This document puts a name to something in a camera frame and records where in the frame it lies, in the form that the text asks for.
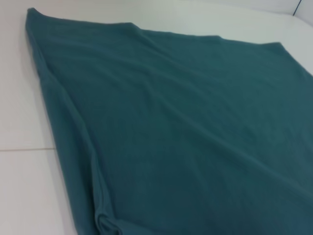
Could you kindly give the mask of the teal t-shirt with FREE print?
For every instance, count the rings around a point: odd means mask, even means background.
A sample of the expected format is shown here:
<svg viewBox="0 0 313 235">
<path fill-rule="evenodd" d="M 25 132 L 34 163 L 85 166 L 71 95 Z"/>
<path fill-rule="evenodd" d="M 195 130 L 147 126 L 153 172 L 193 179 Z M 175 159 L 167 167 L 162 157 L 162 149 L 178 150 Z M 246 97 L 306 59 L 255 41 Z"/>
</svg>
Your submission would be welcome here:
<svg viewBox="0 0 313 235">
<path fill-rule="evenodd" d="M 25 29 L 78 235 L 313 235 L 313 75 L 280 43 Z"/>
</svg>

